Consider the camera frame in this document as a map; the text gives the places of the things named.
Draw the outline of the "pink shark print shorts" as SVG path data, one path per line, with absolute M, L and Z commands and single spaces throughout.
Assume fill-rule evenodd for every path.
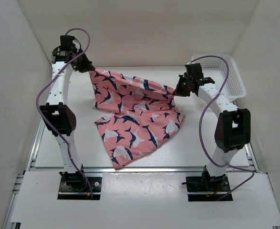
M 182 127 L 186 116 L 173 88 L 99 68 L 89 75 L 94 107 L 108 112 L 95 125 L 116 170 L 153 153 Z

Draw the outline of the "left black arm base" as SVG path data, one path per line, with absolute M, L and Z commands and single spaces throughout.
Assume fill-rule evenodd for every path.
M 102 177 L 84 178 L 79 172 L 59 172 L 61 176 L 57 199 L 100 200 Z

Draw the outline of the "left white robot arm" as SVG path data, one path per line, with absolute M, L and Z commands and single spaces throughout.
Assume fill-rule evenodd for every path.
M 74 131 L 76 116 L 67 105 L 70 77 L 74 71 L 86 73 L 95 67 L 82 50 L 79 41 L 71 35 L 60 37 L 60 46 L 52 52 L 52 82 L 46 103 L 38 105 L 46 127 L 58 142 L 64 169 L 60 172 L 67 185 L 77 191 L 87 186 L 83 166 L 78 158 Z

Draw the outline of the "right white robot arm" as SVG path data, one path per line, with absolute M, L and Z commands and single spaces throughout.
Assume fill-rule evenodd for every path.
M 199 63 L 188 63 L 185 68 L 174 94 L 187 97 L 194 93 L 206 102 L 204 110 L 210 108 L 218 119 L 214 133 L 216 149 L 212 156 L 207 156 L 209 163 L 201 179 L 202 187 L 212 191 L 223 179 L 234 155 L 250 142 L 250 111 L 238 108 L 222 95 L 214 80 L 204 77 Z

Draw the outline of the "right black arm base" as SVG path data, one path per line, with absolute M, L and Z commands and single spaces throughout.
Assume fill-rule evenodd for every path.
M 233 201 L 227 175 L 211 177 L 204 167 L 201 176 L 188 176 L 185 182 L 188 202 Z

